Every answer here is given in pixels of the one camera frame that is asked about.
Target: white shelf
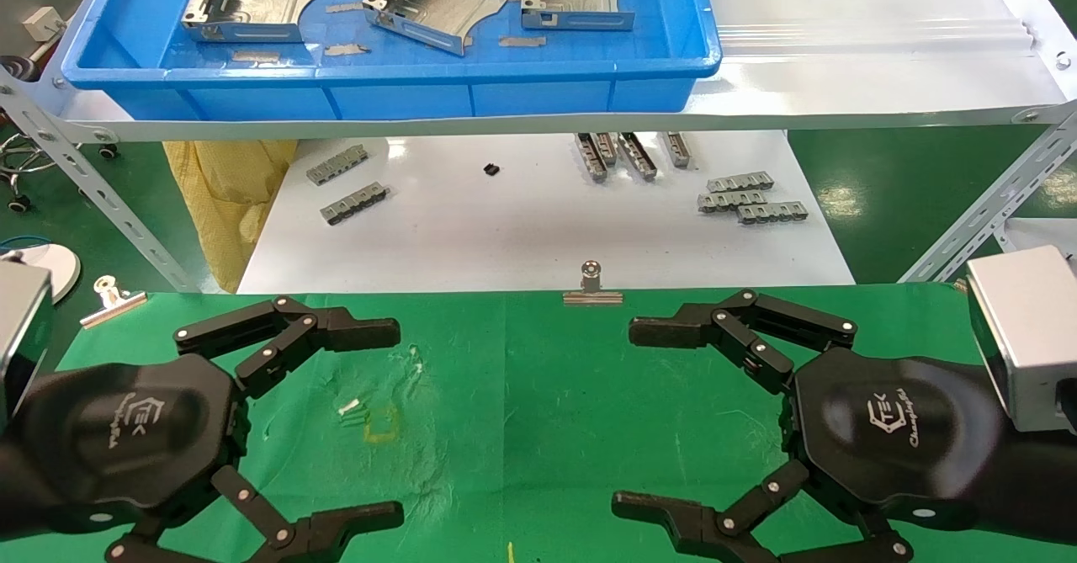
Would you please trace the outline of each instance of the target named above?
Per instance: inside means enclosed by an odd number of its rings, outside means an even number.
[[[568,291],[584,261],[607,290],[853,283],[781,132],[686,133],[693,167],[643,183],[619,161],[606,183],[586,174],[569,133],[366,138],[300,142],[270,210],[241,294]],[[362,142],[372,157],[316,187],[308,168]],[[482,168],[502,168],[495,177]],[[700,214],[708,179],[766,169],[772,201],[801,201],[805,222],[740,226]],[[379,181],[383,202],[337,226],[319,210]]]
[[[681,114],[434,122],[135,122],[99,92],[38,85],[74,141],[406,137],[575,130],[827,129],[1060,122],[1077,42],[1047,0],[712,0],[726,53]],[[60,52],[66,51],[61,46]],[[45,81],[59,76],[52,60]],[[1035,117],[1027,117],[1035,111]]]

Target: perforated metal post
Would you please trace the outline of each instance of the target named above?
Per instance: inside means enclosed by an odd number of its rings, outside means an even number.
[[[987,238],[998,233],[1008,217],[1077,149],[1077,114],[1051,126],[995,183],[935,241],[901,276],[899,283],[949,280],[976,253]]]
[[[198,287],[165,245],[139,221],[138,215],[127,207],[124,199],[109,186],[97,169],[86,160],[79,150],[57,129],[52,118],[24,92],[22,83],[0,68],[0,108],[27,137],[56,161],[75,186],[86,192],[86,196],[127,237],[127,241],[145,256],[150,264],[177,291],[197,292]]]

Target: white table surface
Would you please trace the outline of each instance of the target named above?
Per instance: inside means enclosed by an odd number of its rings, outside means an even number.
[[[239,293],[569,291],[584,261],[602,264],[605,290],[853,283],[784,133],[685,133],[686,171],[640,137],[654,183],[624,160],[592,183],[572,133],[300,142]],[[370,159],[322,187],[306,178],[351,144]],[[808,221],[698,213],[708,179],[760,169],[777,181],[770,201],[803,202]],[[326,225],[322,207],[375,180],[389,198]]]

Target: blue cable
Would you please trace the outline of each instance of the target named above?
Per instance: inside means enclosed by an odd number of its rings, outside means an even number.
[[[23,244],[23,245],[12,245],[15,241],[38,241],[34,244]],[[30,249],[39,248],[39,245],[51,244],[53,241],[47,240],[45,237],[38,236],[18,236],[18,237],[8,237],[5,240],[0,241],[0,252],[11,252],[12,249]]]

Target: blue plastic tray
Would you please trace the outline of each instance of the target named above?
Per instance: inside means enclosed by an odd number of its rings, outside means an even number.
[[[362,11],[303,12],[304,43],[196,43],[179,19],[187,0],[90,0],[62,64],[74,87],[104,90],[140,119],[378,119],[683,110],[722,57],[710,0],[620,0],[632,31],[526,30],[508,2],[471,30],[465,57],[366,23]],[[504,48],[501,37],[538,37]],[[356,56],[326,46],[359,43]],[[279,64],[232,60],[276,52]]]

